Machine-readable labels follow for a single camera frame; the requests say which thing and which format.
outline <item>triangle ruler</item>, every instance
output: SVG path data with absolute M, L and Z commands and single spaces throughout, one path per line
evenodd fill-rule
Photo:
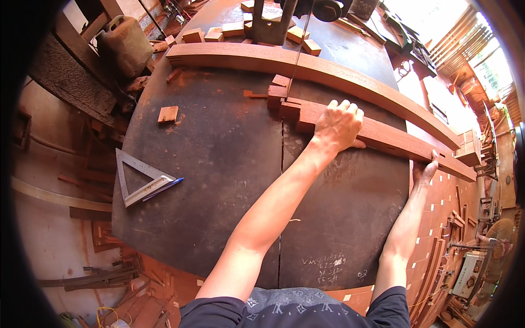
M 117 152 L 117 173 L 119 174 L 120 190 L 122 191 L 122 198 L 124 198 L 124 206 L 127 208 L 136 202 L 152 195 L 155 192 L 165 190 L 176 183 L 177 180 L 173 176 L 157 170 L 151 165 L 137 160 L 135 157 L 123 152 L 122 150 L 115 148 Z M 135 170 L 147 175 L 152 178 L 153 181 L 140 187 L 137 191 L 131 195 L 128 193 L 128 186 L 124 176 L 124 166 L 122 163 L 126 163 Z

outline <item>metal table surface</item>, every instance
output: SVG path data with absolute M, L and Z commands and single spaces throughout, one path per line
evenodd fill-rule
M 242 20 L 238 2 L 210 1 L 183 30 L 207 31 Z M 303 26 L 305 17 L 294 20 Z M 374 39 L 314 17 L 308 30 L 323 49 L 320 57 L 397 89 L 388 55 Z M 298 46 L 287 40 L 285 48 Z M 243 97 L 243 89 L 266 93 L 272 75 L 187 68 L 167 84 L 171 71 L 162 58 L 142 93 L 122 149 L 185 180 L 127 209 L 117 181 L 113 234 L 165 264 L 205 277 L 243 214 L 299 156 L 309 137 L 270 117 L 264 99 Z M 316 83 L 295 80 L 290 96 L 326 104 L 349 99 L 365 115 L 406 131 L 399 117 Z M 172 105 L 180 108 L 180 123 L 158 124 L 160 107 Z M 129 167 L 124 171 L 130 192 L 149 181 Z M 293 215 L 296 220 L 268 251 L 257 286 L 335 290 L 373 284 L 386 235 L 408 198 L 408 184 L 408 160 L 373 149 L 340 153 L 307 192 Z

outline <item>black t-shirt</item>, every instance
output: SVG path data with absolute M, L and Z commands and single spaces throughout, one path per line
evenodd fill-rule
M 392 287 L 370 305 L 366 317 L 314 288 L 255 288 L 246 303 L 233 297 L 196 299 L 181 307 L 186 327 L 395 327 L 409 328 L 406 289 Z

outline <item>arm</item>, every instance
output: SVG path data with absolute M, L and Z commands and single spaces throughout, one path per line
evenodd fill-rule
M 412 171 L 414 187 L 386 238 L 385 246 L 379 257 L 379 268 L 370 304 L 390 287 L 406 287 L 406 265 L 416 245 L 428 187 L 437 170 L 437 159 L 437 153 L 433 150 L 430 164 L 425 166 L 414 163 Z
M 195 298 L 230 296 L 244 302 L 255 286 L 264 255 L 288 224 L 317 176 L 337 153 L 354 145 L 363 111 L 332 100 L 297 160 L 266 189 L 235 227 L 217 264 Z

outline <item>saw blade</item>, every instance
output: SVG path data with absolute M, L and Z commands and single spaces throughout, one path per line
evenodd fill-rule
M 304 28 L 302 29 L 301 43 L 299 44 L 299 50 L 297 51 L 297 58 L 296 58 L 296 63 L 293 67 L 292 77 L 290 78 L 290 83 L 288 83 L 288 86 L 286 87 L 286 100 L 288 100 L 288 94 L 290 93 L 290 88 L 292 86 L 293 77 L 295 76 L 295 72 L 297 70 L 297 64 L 299 63 L 299 56 L 301 55 L 302 44 L 304 43 L 304 40 L 305 40 L 306 29 L 308 28 L 308 23 L 310 22 L 310 16 L 312 15 L 312 10 L 313 10 L 313 2 L 312 2 L 312 7 L 310 8 L 310 11 L 308 11 L 308 16 L 306 17 Z

